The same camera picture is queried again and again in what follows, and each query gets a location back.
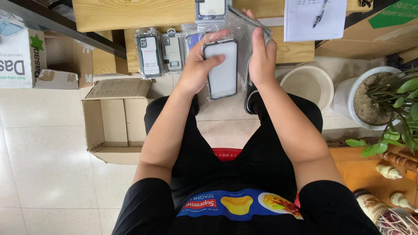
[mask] pen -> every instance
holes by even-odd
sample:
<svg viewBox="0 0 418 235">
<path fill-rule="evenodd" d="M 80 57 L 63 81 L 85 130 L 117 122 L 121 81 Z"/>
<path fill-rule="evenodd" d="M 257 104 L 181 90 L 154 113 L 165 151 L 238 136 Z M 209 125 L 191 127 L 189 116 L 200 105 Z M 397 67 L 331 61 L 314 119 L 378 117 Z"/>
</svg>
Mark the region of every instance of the pen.
<svg viewBox="0 0 418 235">
<path fill-rule="evenodd" d="M 313 23 L 313 28 L 321 21 L 322 15 L 324 14 L 324 11 L 325 11 L 325 5 L 327 2 L 328 0 L 324 0 L 324 3 L 322 4 L 322 7 L 321 7 L 321 11 L 319 15 L 315 18 L 315 22 Z"/>
</svg>

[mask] phone case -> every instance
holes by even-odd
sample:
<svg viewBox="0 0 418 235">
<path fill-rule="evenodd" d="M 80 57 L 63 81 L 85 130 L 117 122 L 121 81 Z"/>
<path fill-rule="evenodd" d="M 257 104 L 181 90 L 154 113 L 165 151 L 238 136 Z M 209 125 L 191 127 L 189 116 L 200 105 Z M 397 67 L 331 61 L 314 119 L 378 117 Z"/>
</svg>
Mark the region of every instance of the phone case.
<svg viewBox="0 0 418 235">
<path fill-rule="evenodd" d="M 224 62 L 209 71 L 208 84 L 210 98 L 217 100 L 236 95 L 238 93 L 238 41 L 232 38 L 207 43 L 203 46 L 203 52 L 204 59 L 219 54 L 225 55 Z"/>
<path fill-rule="evenodd" d="M 140 54 L 140 69 L 145 77 L 161 76 L 160 50 L 157 39 L 151 35 L 137 36 L 137 45 Z"/>
<path fill-rule="evenodd" d="M 200 41 L 202 36 L 203 36 L 202 33 L 197 33 L 197 34 L 188 35 L 186 37 L 187 55 L 189 55 L 190 49 L 192 49 L 192 47 L 194 47 L 194 45 L 196 45 L 196 43 Z"/>
<path fill-rule="evenodd" d="M 199 3 L 200 16 L 215 16 L 225 15 L 226 0 L 205 0 L 204 3 Z"/>
<path fill-rule="evenodd" d="M 182 70 L 180 54 L 180 42 L 177 37 L 164 38 L 165 57 L 168 57 L 167 68 L 169 71 Z"/>
</svg>

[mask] plant pot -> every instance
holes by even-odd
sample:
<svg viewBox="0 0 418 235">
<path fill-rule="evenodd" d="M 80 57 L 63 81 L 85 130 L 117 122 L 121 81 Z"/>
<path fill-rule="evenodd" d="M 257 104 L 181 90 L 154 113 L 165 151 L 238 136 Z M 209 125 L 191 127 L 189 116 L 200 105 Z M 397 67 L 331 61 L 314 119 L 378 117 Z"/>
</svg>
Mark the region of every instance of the plant pot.
<svg viewBox="0 0 418 235">
<path fill-rule="evenodd" d="M 340 113 L 343 116 L 349 117 L 350 119 L 354 120 L 357 124 L 361 127 L 364 127 L 369 130 L 384 130 L 386 125 L 381 126 L 374 126 L 369 125 L 361 121 L 355 111 L 354 111 L 354 94 L 356 93 L 357 88 L 363 82 L 364 79 L 368 78 L 369 76 L 380 73 L 380 72 L 389 72 L 389 73 L 400 73 L 401 71 L 397 68 L 383 66 L 371 69 L 365 73 L 363 73 L 360 77 L 355 77 L 348 79 L 341 83 L 336 83 L 335 86 L 335 93 L 334 99 L 329 107 L 331 112 Z M 394 120 L 392 123 L 396 125 L 400 122 L 400 120 Z"/>
<path fill-rule="evenodd" d="M 308 82 L 318 81 L 312 88 Z M 314 102 L 323 112 L 328 109 L 334 96 L 334 85 L 329 75 L 322 69 L 314 66 L 301 66 L 290 71 L 280 82 L 280 86 L 290 94 L 300 96 Z"/>
</svg>

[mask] green star logo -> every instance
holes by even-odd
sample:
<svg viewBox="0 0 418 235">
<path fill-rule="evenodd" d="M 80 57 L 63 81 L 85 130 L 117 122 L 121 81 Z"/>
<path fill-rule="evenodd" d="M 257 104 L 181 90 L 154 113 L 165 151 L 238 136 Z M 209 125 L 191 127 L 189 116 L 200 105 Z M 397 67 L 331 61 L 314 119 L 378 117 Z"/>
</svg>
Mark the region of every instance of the green star logo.
<svg viewBox="0 0 418 235">
<path fill-rule="evenodd" d="M 36 34 L 35 37 L 32 37 L 32 36 L 30 36 L 30 37 L 31 37 L 31 40 L 32 40 L 31 47 L 36 47 L 39 50 L 43 51 L 43 47 L 42 47 L 43 41 L 41 39 L 39 39 L 38 35 Z"/>
</svg>

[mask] soil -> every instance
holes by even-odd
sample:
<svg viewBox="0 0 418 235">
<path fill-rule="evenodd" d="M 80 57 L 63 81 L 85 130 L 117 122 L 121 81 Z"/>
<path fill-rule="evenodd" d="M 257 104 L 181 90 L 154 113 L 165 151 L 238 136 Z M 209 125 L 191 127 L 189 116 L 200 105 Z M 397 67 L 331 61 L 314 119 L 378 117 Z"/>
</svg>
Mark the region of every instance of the soil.
<svg viewBox="0 0 418 235">
<path fill-rule="evenodd" d="M 367 94 L 369 86 L 378 83 L 381 78 L 392 73 L 380 72 L 368 76 L 359 85 L 354 94 L 354 111 L 357 117 L 369 125 L 385 125 L 389 122 L 390 112 L 384 110 L 379 104 L 375 103 Z"/>
</svg>

